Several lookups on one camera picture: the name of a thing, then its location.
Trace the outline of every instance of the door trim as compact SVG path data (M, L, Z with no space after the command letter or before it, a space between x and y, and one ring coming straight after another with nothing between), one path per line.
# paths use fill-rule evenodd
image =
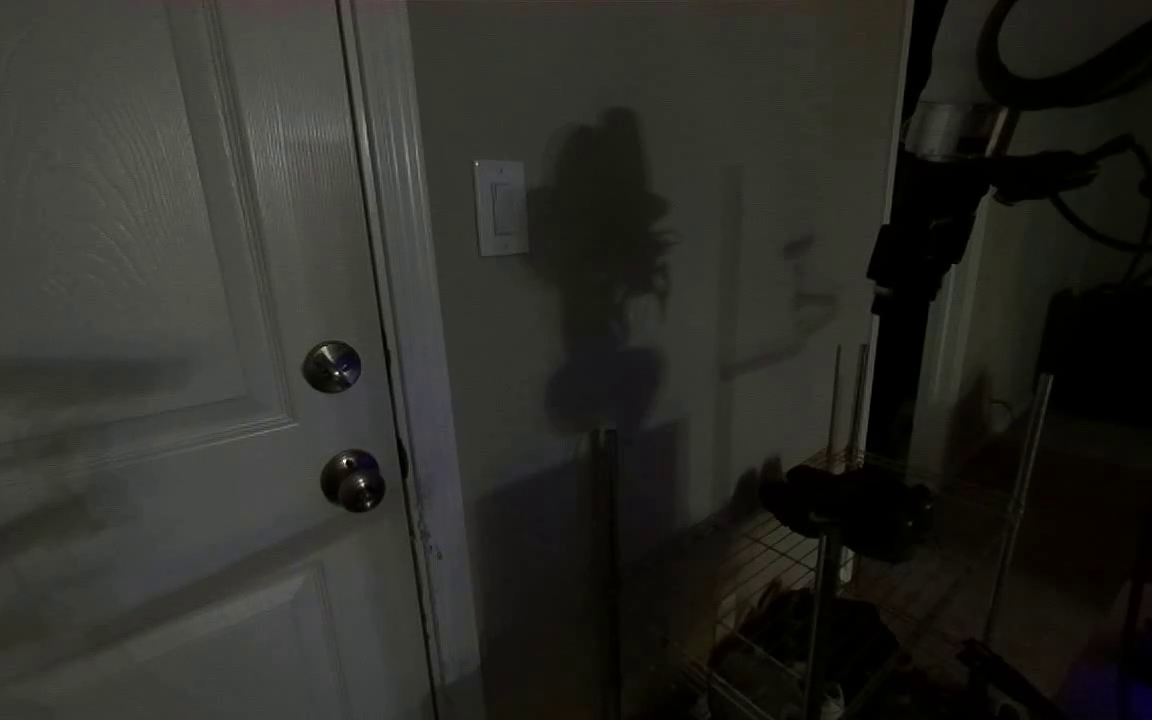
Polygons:
M376 288L409 443L411 545L438 717L481 713L481 627L436 274L409 0L335 0Z

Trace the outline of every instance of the door panel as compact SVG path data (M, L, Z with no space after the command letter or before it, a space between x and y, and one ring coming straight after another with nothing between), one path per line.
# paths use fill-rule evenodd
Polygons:
M330 0L0 0L4 717L420 717L339 54Z

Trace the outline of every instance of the wire rack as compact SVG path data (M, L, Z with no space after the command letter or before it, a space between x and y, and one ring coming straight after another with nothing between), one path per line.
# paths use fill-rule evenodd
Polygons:
M862 683L846 688L846 717L883 695L881 688L894 671L958 681L956 648L979 632L999 526L999 495L940 495L934 526L906 563L843 563L841 599L852 617L836 622L873 627L867 638L836 642L843 657L830 667L873 667ZM814 539L786 532L766 511L705 526L673 547L656 571L628 585L656 590L628 604L641 642L623 648L637 667L623 717L806 717L806 662L766 648L760 617L793 596L806 617L811 585Z

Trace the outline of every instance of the white wall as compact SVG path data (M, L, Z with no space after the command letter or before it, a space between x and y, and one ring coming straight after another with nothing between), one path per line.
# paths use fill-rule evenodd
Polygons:
M716 516L742 467L827 443L836 346L867 335L902 4L417 0L411 32L492 717L588 717L602 519L583 428L548 413L558 290L534 257L475 252L473 161L550 188L573 128L641 121L673 290L628 304L628 346L659 358L623 428L630 566Z
M989 99L977 81L977 37L989 9L990 0L949 4L925 99ZM1128 0L1020 0L1003 29L1003 58L1022 77L1048 77L1147 15L1152 4ZM1130 133L1152 150L1152 82L1091 109L1029 110L1008 150L1096 147L1115 133ZM1111 161L1070 202L1096 229L1135 236L1142 219L1135 185L1135 163ZM1079 239L1048 202L999 207L989 199L968 260L930 311L911 463L934 474L956 451L970 451L979 435L953 435L962 418L1003 428L1032 393L1048 298L1118 271L1124 257Z

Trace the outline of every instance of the light switch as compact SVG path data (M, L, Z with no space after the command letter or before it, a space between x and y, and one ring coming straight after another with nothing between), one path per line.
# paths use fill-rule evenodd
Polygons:
M525 257L529 252L529 170L515 161L473 163L475 207L481 207L481 257Z

